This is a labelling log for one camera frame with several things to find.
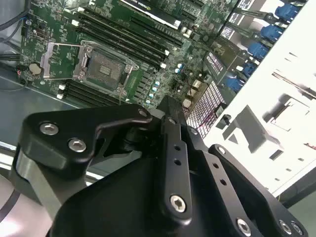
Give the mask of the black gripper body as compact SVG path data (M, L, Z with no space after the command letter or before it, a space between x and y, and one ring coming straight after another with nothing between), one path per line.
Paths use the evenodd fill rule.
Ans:
M157 149L73 195L53 237L182 237L193 218L188 146L164 122Z

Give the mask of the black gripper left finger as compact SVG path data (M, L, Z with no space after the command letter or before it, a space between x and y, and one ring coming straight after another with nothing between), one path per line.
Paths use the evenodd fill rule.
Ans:
M14 170L52 221L73 195L157 149L164 122L181 126L181 104L166 96L148 111L138 104L27 116Z

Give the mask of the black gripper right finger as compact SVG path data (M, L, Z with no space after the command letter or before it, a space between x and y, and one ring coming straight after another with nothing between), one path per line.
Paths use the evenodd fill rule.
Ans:
M181 120L188 146L193 218L184 237L306 237L306 228L224 147L207 147Z

